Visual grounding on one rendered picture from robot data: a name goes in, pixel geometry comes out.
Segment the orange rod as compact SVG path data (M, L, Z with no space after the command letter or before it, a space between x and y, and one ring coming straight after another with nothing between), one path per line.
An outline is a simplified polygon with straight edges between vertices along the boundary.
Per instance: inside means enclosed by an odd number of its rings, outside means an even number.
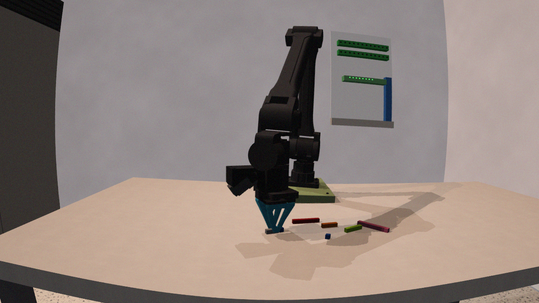
M337 222L321 223L322 228L335 228L338 226Z

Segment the lime green rod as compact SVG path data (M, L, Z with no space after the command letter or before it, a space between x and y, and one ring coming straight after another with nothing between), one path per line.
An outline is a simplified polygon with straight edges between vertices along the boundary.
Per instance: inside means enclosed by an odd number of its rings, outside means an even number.
M358 224L356 226L350 226L348 228L344 228L344 232L349 233L349 232L357 231L357 230L360 230L360 229L362 229L362 225Z

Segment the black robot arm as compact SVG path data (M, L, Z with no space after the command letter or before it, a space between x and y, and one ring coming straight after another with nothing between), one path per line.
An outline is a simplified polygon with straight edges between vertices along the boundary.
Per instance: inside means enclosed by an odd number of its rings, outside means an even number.
M291 48L277 83L259 111L258 133L248 151L251 165L227 166L227 187L236 197L253 186L264 192L281 192L283 168L278 165L289 164L289 158L296 160L288 186L319 186L319 179L314 178L314 161L318 161L321 133L315 132L312 115L315 62L323 29L294 26L285 39ZM289 140L281 136L289 136Z

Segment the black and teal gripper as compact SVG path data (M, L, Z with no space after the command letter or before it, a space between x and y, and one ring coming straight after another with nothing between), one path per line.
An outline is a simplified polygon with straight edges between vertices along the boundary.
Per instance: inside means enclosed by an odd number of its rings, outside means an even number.
M281 192L264 192L253 187L255 191L255 201L264 217L267 227L272 228L272 232L280 232L286 218L295 206L295 198L299 197L299 192L288 187L289 164L278 165L282 167L282 191ZM285 196L285 197L284 197ZM280 221L277 224L280 212L284 208ZM275 215L273 211L275 209Z

